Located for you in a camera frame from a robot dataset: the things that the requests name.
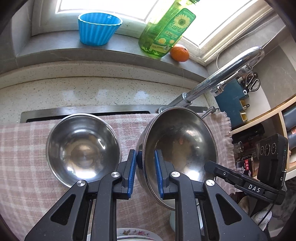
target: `faucet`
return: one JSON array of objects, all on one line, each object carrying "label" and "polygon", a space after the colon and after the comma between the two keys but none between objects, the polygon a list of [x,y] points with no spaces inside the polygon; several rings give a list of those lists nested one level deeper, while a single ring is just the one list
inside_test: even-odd
[{"label": "faucet", "polygon": [[223,92],[224,86],[229,81],[242,73],[250,71],[264,57],[264,55],[265,54],[262,47],[256,46],[247,49],[225,64],[222,68],[217,70],[203,82],[198,84],[188,93],[184,92],[167,106],[160,107],[158,113],[173,106],[188,107],[192,104],[193,100],[204,94],[210,88],[212,88],[211,93],[214,96],[219,95]]}]

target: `bottle label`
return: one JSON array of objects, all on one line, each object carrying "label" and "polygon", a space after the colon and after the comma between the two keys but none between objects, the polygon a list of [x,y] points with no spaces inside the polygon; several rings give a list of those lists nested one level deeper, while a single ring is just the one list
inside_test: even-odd
[{"label": "bottle label", "polygon": [[187,8],[178,12],[156,37],[149,51],[155,50],[167,53],[173,45],[181,38],[182,34],[193,22],[196,16]]}]

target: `tilted metal bowl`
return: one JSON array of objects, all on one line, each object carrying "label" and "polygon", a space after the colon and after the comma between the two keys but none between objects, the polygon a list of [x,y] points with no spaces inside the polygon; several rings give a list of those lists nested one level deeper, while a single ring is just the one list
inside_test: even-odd
[{"label": "tilted metal bowl", "polygon": [[204,170],[207,161],[218,162],[213,135],[195,112],[171,107],[156,116],[146,127],[137,144],[137,177],[146,192],[161,205],[174,210],[175,200],[162,200],[158,193],[154,151],[160,149],[165,161],[191,180],[204,182],[214,176]]},{"label": "tilted metal bowl", "polygon": [[105,121],[90,114],[73,114],[51,130],[46,157],[57,179],[71,187],[81,179],[97,181],[113,172],[121,162],[121,148]]}]

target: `pink plaid tablecloth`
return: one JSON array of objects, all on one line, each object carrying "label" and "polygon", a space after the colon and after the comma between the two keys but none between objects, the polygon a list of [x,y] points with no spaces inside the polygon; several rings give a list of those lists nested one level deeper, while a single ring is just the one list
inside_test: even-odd
[{"label": "pink plaid tablecloth", "polygon": [[[122,160],[136,147],[146,125],[156,114],[102,116],[120,140]],[[234,169],[230,120],[225,113],[205,118],[218,149],[219,164]],[[45,157],[48,134],[58,120],[0,126],[0,214],[19,238],[26,234],[68,190],[49,169]],[[234,189],[218,183],[227,192]],[[145,193],[135,177],[132,198],[119,200],[117,227],[141,228],[154,232],[164,241],[174,240],[169,225],[170,210],[158,205]]]}]

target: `white cord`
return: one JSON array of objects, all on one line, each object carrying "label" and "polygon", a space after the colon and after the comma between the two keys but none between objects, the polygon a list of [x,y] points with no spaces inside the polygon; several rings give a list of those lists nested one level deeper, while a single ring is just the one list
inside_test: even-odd
[{"label": "white cord", "polygon": [[273,18],[269,19],[269,20],[266,21],[265,23],[261,24],[260,26],[256,27],[255,29],[253,29],[252,31],[250,31],[250,32],[246,33],[245,35],[239,37],[236,41],[234,41],[232,44],[228,45],[225,49],[223,49],[223,50],[218,54],[218,56],[217,56],[217,58],[216,58],[216,66],[217,66],[217,69],[219,69],[219,67],[218,67],[218,58],[219,58],[220,54],[221,54],[224,50],[226,50],[228,47],[230,47],[231,45],[233,45],[234,43],[236,43],[237,41],[239,41],[239,40],[242,39],[243,37],[246,37],[247,35],[251,34],[252,32],[256,31],[258,28],[262,27],[263,25],[266,25],[267,23],[269,23],[270,21],[272,21],[273,19],[275,19],[275,18],[277,18],[277,17],[278,17],[278,15],[274,16]]}]

